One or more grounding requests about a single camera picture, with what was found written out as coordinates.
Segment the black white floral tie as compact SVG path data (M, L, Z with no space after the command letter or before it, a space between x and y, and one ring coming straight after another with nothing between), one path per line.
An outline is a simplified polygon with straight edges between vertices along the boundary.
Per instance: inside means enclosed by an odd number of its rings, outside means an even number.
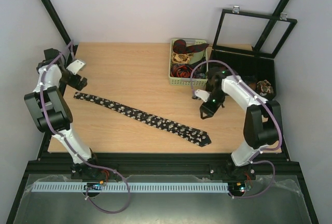
M212 143L206 131L156 116L109 99L82 92L75 92L74 98L106 107L148 126L175 134L199 147L205 147Z

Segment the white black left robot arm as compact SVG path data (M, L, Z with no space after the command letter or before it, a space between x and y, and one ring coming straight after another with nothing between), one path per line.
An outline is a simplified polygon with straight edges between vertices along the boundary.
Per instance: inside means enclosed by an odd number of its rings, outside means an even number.
M45 59L37 66L38 82L32 93L24 96L25 104L39 131L50 132L68 151L74 169L85 162L95 164L96 156L83 143L73 127L73 115L60 92L60 84L78 91L86 87L87 78L78 75L86 63L74 60L68 66L61 60L63 54L50 48L44 51Z

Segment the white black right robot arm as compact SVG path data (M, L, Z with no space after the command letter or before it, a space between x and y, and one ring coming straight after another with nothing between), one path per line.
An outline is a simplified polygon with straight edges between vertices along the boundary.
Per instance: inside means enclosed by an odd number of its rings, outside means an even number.
M232 162L226 172L232 178L244 173L244 165L269 146L282 140L281 108L277 101L270 101L252 90L236 73L226 71L208 72L208 90L197 89L194 96L203 100L200 106L202 119L211 118L224 106L225 97L231 97L244 111L242 144L231 153Z

